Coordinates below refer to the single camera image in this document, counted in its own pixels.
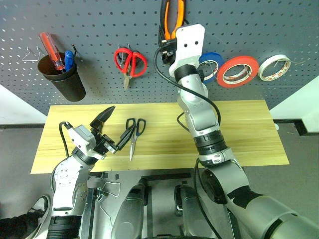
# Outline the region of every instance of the scissors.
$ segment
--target scissors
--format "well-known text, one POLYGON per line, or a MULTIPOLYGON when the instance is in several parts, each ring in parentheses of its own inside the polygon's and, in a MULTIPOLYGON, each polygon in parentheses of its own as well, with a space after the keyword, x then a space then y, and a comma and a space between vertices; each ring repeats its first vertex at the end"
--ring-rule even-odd
POLYGON ((120 47, 114 53, 114 62, 117 68, 124 74, 124 89, 129 86, 130 78, 138 77, 145 73, 148 62, 143 54, 138 51, 132 51, 127 47, 120 47), (143 62, 143 69, 136 73, 136 66, 143 62))
MULTIPOLYGON (((135 124, 136 119, 135 118, 129 118, 126 120, 126 129, 130 127, 131 125, 135 124)), ((136 130, 134 130, 132 138, 131 138, 131 149, 130 149, 130 162, 132 161, 134 150, 135 150, 135 145, 136 145, 136 140, 138 139, 139 136, 144 132, 146 127, 146 120, 145 119, 138 119, 137 124, 136 124, 136 130)))

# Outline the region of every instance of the black pants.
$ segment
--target black pants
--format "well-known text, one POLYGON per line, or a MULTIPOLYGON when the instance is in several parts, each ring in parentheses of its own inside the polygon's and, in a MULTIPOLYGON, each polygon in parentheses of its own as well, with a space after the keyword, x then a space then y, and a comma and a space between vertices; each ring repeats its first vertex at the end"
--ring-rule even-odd
POLYGON ((0 239, 24 239, 38 226, 39 215, 27 213, 0 220, 0 239))

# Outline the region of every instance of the blue tape roll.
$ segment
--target blue tape roll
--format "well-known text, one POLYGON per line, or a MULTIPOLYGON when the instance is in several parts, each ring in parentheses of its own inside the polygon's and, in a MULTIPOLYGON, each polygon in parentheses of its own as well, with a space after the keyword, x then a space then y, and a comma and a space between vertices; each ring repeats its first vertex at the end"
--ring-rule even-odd
POLYGON ((207 62, 215 63, 216 68, 214 69, 213 73, 204 77, 204 84, 207 84, 216 79, 219 68, 222 64, 224 64, 223 58, 216 52, 207 52, 201 55, 201 57, 199 58, 199 65, 202 65, 207 62))

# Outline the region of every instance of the red tape roll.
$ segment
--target red tape roll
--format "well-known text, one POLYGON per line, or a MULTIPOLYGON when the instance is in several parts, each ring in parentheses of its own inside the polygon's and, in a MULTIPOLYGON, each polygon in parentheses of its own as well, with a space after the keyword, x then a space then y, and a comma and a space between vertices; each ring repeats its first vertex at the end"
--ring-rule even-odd
POLYGON ((234 88, 242 86, 250 82, 258 73, 259 64, 254 57, 251 56, 237 56, 225 62, 219 69, 217 75, 217 82, 220 86, 226 88, 234 88), (225 73, 232 67, 243 65, 247 66, 246 69, 233 76, 225 76, 225 73))

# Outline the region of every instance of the red-handled scissors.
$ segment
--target red-handled scissors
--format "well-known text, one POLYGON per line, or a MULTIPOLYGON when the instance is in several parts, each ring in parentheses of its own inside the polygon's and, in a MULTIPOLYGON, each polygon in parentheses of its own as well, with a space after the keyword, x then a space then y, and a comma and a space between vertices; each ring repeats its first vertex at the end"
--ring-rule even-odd
POLYGON ((124 74, 124 89, 129 85, 129 80, 132 77, 138 77, 145 73, 148 62, 144 55, 138 51, 131 51, 129 48, 121 47, 115 51, 114 61, 116 66, 124 74), (143 62, 143 69, 136 73, 136 66, 143 62))

